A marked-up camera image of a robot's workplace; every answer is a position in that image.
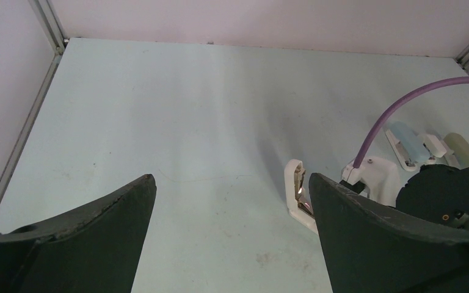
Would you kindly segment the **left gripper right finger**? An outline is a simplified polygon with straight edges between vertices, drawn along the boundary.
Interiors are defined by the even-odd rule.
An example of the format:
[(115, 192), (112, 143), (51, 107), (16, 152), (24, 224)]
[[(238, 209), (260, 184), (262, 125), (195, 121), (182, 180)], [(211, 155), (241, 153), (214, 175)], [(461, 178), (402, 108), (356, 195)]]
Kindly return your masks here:
[(469, 292), (469, 231), (384, 206), (320, 173), (309, 191), (333, 292)]

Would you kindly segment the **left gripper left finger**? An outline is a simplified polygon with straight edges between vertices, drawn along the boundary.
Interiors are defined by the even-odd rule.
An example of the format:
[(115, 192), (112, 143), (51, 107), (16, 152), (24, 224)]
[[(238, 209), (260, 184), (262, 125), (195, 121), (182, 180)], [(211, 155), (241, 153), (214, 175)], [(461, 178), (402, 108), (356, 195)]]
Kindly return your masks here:
[(130, 292), (156, 199), (142, 175), (41, 222), (0, 233), (0, 292)]

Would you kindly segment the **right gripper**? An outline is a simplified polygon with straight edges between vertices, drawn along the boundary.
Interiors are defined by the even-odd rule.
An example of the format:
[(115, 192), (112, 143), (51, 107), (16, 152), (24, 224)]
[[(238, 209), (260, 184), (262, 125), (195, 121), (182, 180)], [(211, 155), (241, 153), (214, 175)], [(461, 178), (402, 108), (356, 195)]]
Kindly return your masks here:
[(469, 231), (469, 167), (422, 166), (399, 191), (396, 209), (428, 222)]

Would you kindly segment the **cream stapler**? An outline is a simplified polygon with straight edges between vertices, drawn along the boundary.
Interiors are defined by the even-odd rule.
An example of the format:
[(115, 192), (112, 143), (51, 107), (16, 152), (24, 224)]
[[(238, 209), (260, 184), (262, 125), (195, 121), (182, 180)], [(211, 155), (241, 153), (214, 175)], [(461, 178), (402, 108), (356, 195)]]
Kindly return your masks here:
[(469, 143), (458, 133), (451, 132), (447, 134), (443, 141), (454, 152), (460, 168), (469, 167)]

